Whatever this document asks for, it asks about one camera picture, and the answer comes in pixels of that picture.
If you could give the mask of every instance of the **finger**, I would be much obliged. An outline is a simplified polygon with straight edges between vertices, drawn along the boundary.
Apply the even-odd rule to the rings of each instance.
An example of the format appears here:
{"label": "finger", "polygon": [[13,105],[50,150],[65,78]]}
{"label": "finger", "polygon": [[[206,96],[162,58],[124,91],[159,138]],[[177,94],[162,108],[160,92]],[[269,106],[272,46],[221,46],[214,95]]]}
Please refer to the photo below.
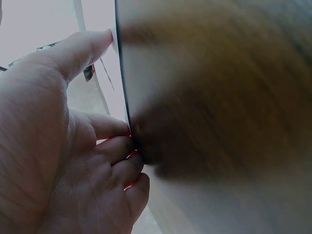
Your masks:
{"label": "finger", "polygon": [[60,73],[69,83],[97,61],[113,41],[112,32],[79,32],[52,48],[27,56],[23,62],[44,64]]}
{"label": "finger", "polygon": [[86,116],[94,128],[97,140],[130,135],[128,125],[121,120],[100,114],[86,114]]}
{"label": "finger", "polygon": [[125,194],[128,200],[129,212],[134,222],[142,214],[147,205],[150,193],[150,179],[141,173],[138,180],[130,188],[126,189]]}
{"label": "finger", "polygon": [[96,146],[95,152],[104,155],[111,165],[125,160],[135,150],[133,141],[128,136],[117,136]]}
{"label": "finger", "polygon": [[117,176],[124,188],[134,183],[143,169],[144,163],[142,157],[135,153],[129,156],[115,166],[113,166],[113,175]]}

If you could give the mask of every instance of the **hand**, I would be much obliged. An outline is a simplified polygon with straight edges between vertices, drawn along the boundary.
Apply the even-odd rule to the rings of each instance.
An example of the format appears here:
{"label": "hand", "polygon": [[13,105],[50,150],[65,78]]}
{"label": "hand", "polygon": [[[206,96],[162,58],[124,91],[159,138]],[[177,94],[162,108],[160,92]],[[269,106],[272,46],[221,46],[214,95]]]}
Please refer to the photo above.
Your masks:
{"label": "hand", "polygon": [[77,33],[0,77],[0,233],[131,232],[149,178],[128,126],[70,111],[66,97],[111,42],[110,31]]}

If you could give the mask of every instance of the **blurry brown object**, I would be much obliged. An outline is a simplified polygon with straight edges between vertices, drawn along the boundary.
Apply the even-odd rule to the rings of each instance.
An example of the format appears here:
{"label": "blurry brown object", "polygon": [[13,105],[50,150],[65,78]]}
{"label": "blurry brown object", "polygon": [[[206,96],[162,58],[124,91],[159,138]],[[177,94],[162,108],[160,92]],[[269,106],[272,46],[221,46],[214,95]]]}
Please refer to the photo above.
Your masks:
{"label": "blurry brown object", "polygon": [[312,3],[117,0],[164,234],[312,233]]}

